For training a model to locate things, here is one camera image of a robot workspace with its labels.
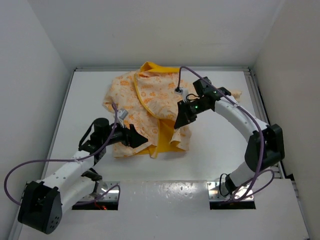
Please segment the orange patterned yellow-lined jacket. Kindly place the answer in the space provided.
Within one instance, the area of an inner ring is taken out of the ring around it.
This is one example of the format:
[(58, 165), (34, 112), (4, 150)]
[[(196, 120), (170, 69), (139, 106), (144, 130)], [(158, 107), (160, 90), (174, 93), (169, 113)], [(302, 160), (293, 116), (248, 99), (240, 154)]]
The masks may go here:
[(157, 158), (159, 153), (186, 152), (189, 150), (192, 131), (188, 126), (177, 130), (174, 124), (178, 115), (177, 103), (183, 97), (175, 88), (187, 88), (194, 94), (193, 84), (179, 79), (179, 69), (152, 70), (161, 67), (146, 62), (139, 70), (117, 76), (103, 99), (103, 106), (113, 113), (112, 103), (117, 109), (126, 109), (128, 115), (123, 123), (133, 124), (136, 131), (148, 139), (147, 143), (131, 148), (121, 143), (113, 146), (115, 158), (146, 155)]

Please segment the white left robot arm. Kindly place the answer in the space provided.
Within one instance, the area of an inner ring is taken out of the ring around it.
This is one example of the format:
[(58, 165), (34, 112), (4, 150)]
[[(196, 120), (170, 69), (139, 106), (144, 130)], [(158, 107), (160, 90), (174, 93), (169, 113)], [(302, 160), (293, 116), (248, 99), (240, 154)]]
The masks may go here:
[(17, 220), (44, 234), (51, 234), (63, 214), (97, 189), (102, 176), (91, 171), (106, 153), (106, 147), (121, 143), (137, 148), (148, 139), (128, 127), (106, 118), (95, 119), (80, 139), (72, 159), (42, 180), (31, 181), (24, 189)]

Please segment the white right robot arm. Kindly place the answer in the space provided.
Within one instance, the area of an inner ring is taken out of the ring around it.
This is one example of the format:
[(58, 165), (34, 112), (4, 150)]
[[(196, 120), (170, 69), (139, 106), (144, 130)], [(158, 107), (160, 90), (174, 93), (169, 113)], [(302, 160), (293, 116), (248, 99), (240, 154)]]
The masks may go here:
[(186, 88), (178, 86), (174, 90), (182, 95), (182, 100), (177, 103), (174, 128), (191, 124), (198, 114), (212, 110), (232, 124), (247, 142), (244, 162), (219, 184), (221, 196), (232, 195), (237, 188), (250, 183), (265, 169), (284, 159), (283, 130), (279, 125), (269, 125), (256, 118), (239, 105), (230, 91), (224, 87), (214, 88), (207, 77), (196, 80), (193, 87), (196, 91), (193, 100), (189, 99), (191, 94)]

